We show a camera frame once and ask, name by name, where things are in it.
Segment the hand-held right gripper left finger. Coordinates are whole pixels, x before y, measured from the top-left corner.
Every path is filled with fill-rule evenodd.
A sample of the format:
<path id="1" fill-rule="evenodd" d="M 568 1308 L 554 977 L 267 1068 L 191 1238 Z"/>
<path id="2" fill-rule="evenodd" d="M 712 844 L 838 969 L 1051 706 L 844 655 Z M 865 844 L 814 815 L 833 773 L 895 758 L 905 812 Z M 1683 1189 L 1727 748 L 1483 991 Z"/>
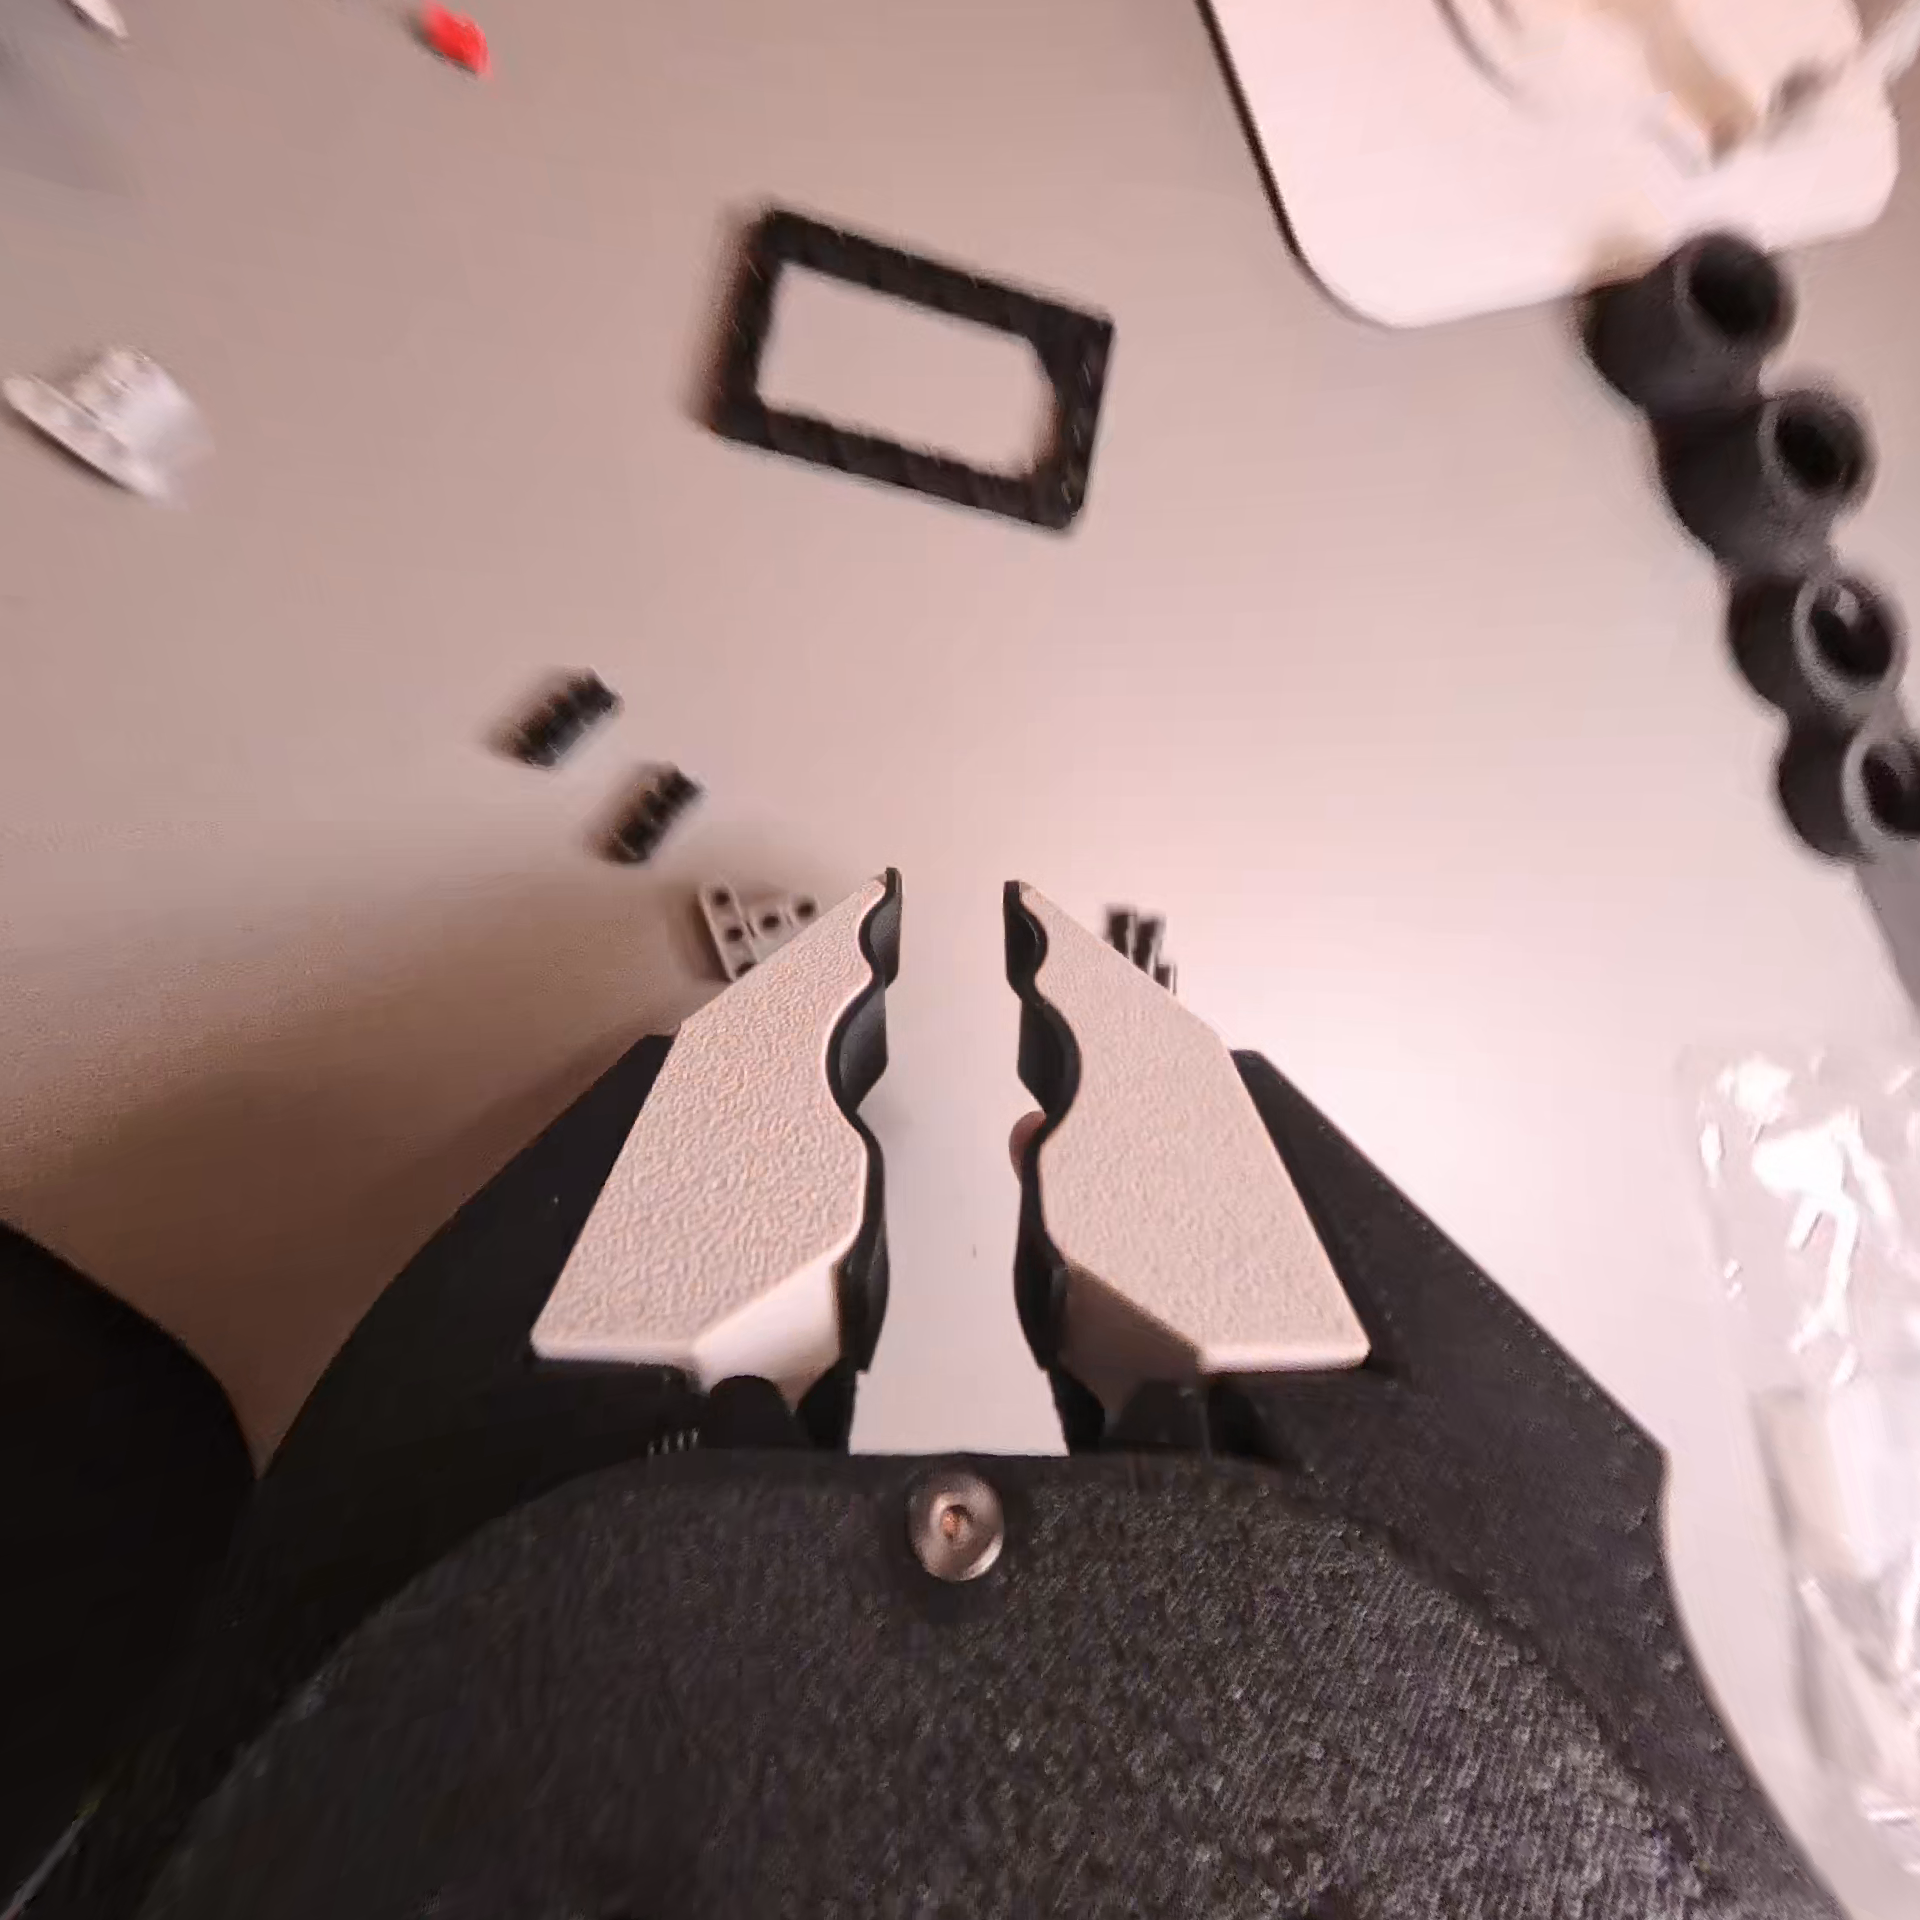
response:
<path id="1" fill-rule="evenodd" d="M 766 1381 L 851 1448 L 891 1308 L 886 1161 L 864 1104 L 891 1065 L 900 871 L 886 867 L 662 1050 L 531 1325 L 558 1364 Z"/>

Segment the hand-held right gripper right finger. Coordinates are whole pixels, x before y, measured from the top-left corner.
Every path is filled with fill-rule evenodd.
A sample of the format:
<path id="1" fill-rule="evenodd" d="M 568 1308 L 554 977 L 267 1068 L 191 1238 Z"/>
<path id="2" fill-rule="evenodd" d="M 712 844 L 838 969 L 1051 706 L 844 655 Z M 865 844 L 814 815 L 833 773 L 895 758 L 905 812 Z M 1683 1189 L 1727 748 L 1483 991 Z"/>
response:
<path id="1" fill-rule="evenodd" d="M 1004 887 L 1016 1308 L 1071 1453 L 1143 1390 L 1349 1375 L 1370 1334 L 1223 1035 L 1032 883 Z"/>

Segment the grey angled lego connector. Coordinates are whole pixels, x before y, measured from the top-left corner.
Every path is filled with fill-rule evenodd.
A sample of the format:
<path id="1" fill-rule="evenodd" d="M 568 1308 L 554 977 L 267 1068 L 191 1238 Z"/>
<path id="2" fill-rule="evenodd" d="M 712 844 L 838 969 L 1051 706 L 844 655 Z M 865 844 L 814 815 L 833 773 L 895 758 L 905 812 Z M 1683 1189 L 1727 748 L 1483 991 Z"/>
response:
<path id="1" fill-rule="evenodd" d="M 708 930 L 712 956 L 725 983 L 739 983 L 787 940 L 795 940 L 814 918 L 810 893 L 741 893 L 730 883 L 701 883 L 695 904 Z"/>

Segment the black angled lego connector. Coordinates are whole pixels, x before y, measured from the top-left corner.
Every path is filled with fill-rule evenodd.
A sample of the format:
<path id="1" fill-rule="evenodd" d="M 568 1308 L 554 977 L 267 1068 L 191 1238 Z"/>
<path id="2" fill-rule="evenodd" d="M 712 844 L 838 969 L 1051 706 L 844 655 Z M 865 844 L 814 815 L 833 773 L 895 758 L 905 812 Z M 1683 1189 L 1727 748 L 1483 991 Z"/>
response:
<path id="1" fill-rule="evenodd" d="M 490 733 L 503 761 L 552 773 L 624 710 L 620 689 L 588 667 L 545 676 Z"/>
<path id="2" fill-rule="evenodd" d="M 596 849 L 617 867 L 646 867 L 684 819 L 708 799 L 708 783 L 670 761 L 641 766 L 617 799 Z"/>

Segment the black rubber lego tire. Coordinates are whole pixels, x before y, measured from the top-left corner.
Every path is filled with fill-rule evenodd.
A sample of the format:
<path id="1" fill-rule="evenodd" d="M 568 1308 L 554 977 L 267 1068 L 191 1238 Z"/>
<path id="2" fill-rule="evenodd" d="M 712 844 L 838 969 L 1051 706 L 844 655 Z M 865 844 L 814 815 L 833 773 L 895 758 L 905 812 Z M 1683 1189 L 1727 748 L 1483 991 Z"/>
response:
<path id="1" fill-rule="evenodd" d="M 1738 230 L 1707 230 L 1580 312 L 1591 371 L 1643 419 L 1731 411 L 1796 325 L 1789 270 Z"/>
<path id="2" fill-rule="evenodd" d="M 1917 849 L 1917 731 L 1906 714 L 1789 731 L 1774 783 L 1793 830 L 1832 864 Z"/>
<path id="3" fill-rule="evenodd" d="M 1738 579 L 1725 632 L 1747 685 L 1793 724 L 1851 733 L 1897 697 L 1910 667 L 1902 605 L 1838 562 Z"/>
<path id="4" fill-rule="evenodd" d="M 1826 564 L 1838 527 L 1878 476 L 1878 445 L 1851 397 L 1793 387 L 1666 424 L 1666 507 L 1740 579 Z"/>

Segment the light grey lego beam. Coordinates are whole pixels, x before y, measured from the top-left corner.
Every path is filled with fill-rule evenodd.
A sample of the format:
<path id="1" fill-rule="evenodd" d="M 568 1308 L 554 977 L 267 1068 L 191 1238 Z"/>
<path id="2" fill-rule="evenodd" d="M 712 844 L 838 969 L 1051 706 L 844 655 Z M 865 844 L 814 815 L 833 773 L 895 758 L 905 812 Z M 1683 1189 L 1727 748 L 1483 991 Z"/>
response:
<path id="1" fill-rule="evenodd" d="M 143 498 L 168 498 L 212 445 L 194 397 L 131 348 L 108 348 L 68 380 L 8 373 L 5 407 L 82 469 Z"/>

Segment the clear crumpled plastic bag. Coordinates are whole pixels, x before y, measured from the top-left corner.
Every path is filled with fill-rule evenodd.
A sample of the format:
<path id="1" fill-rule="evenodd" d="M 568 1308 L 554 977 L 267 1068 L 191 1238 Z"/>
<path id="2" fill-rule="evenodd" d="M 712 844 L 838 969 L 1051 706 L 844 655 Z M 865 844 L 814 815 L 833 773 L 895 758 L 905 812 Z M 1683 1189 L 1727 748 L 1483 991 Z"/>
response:
<path id="1" fill-rule="evenodd" d="M 1917 1050 L 1714 1050 L 1685 1100 L 1796 1699 L 1868 1846 L 1917 1876 Z"/>

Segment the white book stand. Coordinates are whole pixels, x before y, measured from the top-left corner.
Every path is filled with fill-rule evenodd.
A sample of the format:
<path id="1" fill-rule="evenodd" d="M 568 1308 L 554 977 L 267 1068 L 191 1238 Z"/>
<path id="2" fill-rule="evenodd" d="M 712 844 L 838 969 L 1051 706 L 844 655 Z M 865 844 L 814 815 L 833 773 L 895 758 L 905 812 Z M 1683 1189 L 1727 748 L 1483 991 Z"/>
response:
<path id="1" fill-rule="evenodd" d="M 1205 5 L 1288 243 L 1430 329 L 1872 225 L 1917 5 Z"/>

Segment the black rectangular lego frame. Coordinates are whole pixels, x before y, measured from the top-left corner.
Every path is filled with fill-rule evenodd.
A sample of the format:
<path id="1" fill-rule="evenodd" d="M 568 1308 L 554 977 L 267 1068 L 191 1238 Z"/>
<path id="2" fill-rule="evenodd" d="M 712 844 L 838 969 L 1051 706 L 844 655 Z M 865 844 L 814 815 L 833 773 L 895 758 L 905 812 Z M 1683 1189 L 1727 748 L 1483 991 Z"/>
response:
<path id="1" fill-rule="evenodd" d="M 1051 393 L 1039 456 L 1026 469 L 981 469 L 926 445 L 773 407 L 762 389 L 762 371 L 775 299 L 791 273 L 810 273 L 1022 345 Z M 804 209 L 766 208 L 741 230 L 725 320 L 712 359 L 708 424 L 721 440 L 791 464 L 1067 536 L 1093 489 L 1112 352 L 1115 325 L 1093 309 L 1074 309 L 946 257 L 909 255 Z"/>

